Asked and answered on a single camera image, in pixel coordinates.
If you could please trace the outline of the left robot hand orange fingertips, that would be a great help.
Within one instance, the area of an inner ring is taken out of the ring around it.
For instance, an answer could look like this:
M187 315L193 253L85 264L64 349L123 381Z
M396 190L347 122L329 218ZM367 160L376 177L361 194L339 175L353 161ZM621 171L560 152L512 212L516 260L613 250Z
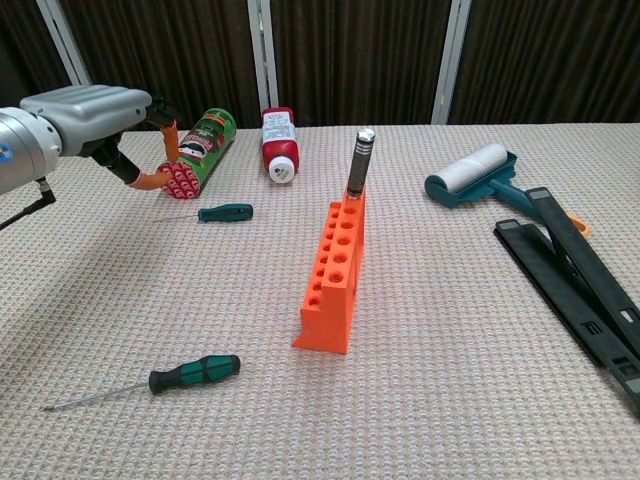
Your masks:
M159 129L175 128L177 110L161 97L121 86L76 85L26 97L20 108L52 125L63 157L91 157L137 190L170 182L169 173L142 172L118 147L122 133L144 121Z

